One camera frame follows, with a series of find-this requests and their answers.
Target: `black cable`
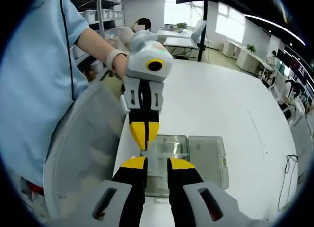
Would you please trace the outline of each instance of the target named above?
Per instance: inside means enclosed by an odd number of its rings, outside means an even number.
[[[63,25],[64,25],[65,39],[67,41],[67,49],[68,49],[68,58],[69,58],[70,76],[71,76],[71,99],[72,101],[74,101],[74,84],[73,84],[72,62],[71,62],[71,55],[70,55],[70,43],[69,43],[68,29],[67,29],[67,23],[65,20],[62,0],[60,0],[60,9],[61,9],[61,15],[62,15],[62,20],[63,20]]]
[[[286,204],[288,203],[289,194],[290,194],[290,188],[291,188],[291,182],[292,182],[292,176],[293,176],[293,172],[294,172],[295,165],[296,165],[297,162],[298,162],[298,156],[297,156],[297,155],[287,155],[287,161],[286,161],[286,165],[285,165],[285,173],[284,173],[283,184],[282,184],[282,186],[281,186],[281,191],[280,191],[279,199],[278,199],[278,211],[280,211],[280,198],[281,198],[281,194],[282,194],[282,191],[283,191],[283,188],[284,188],[285,176],[286,176],[286,174],[288,174],[289,171],[290,171],[290,160],[293,160],[295,163],[294,163],[294,166],[293,166],[293,169],[292,169],[292,173],[291,173],[291,178],[290,178],[290,184],[289,184],[289,190],[288,190],[288,195],[287,195]]]

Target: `gray plastic housing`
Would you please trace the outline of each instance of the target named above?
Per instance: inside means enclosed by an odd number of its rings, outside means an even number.
[[[270,223],[262,220],[251,220],[239,210],[237,200],[213,182],[203,182],[183,186],[189,199],[195,218],[196,227],[267,227]],[[201,192],[209,191],[220,208],[222,217],[214,221],[201,196]]]
[[[139,97],[138,97],[138,89],[139,89],[139,78],[132,78],[129,76],[125,76],[124,78],[124,100],[126,102],[128,109],[140,109]],[[161,111],[163,104],[163,82],[154,82],[149,81],[149,86],[151,89],[151,110]]]
[[[88,195],[80,200],[74,213],[61,220],[51,220],[45,223],[49,227],[118,227],[124,204],[132,188],[130,184],[118,183],[104,180],[93,188]],[[95,210],[102,205],[102,201],[108,192],[114,190],[115,193],[105,209],[102,220],[97,220],[93,216]]]

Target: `window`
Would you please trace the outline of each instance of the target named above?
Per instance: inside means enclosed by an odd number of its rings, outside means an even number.
[[[188,26],[195,27],[203,19],[204,2],[176,4],[176,0],[165,0],[164,22],[176,24],[186,22]]]
[[[231,7],[219,3],[216,32],[242,43],[245,32],[245,16]]]

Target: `ceiling light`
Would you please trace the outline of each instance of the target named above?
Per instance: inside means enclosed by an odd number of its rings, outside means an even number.
[[[263,22],[270,23],[270,24],[272,24],[272,25],[274,25],[274,26],[276,26],[276,27],[278,27],[278,28],[284,30],[285,32],[291,34],[294,38],[296,38],[297,40],[299,40],[299,41],[305,46],[305,43],[304,43],[304,41],[303,41],[302,39],[300,39],[298,36],[296,36],[296,35],[295,35],[294,33],[292,33],[290,30],[288,30],[288,29],[286,29],[286,28],[284,28],[284,27],[282,27],[282,26],[280,26],[280,25],[278,25],[278,24],[276,24],[276,23],[274,23],[274,22],[271,22],[271,21],[269,21],[269,20],[266,20],[266,19],[263,19],[263,18],[260,18],[260,17],[252,16],[252,15],[244,14],[244,16],[245,16],[245,17],[254,18],[254,19],[257,19],[257,20],[260,20],[260,21],[263,21]]]

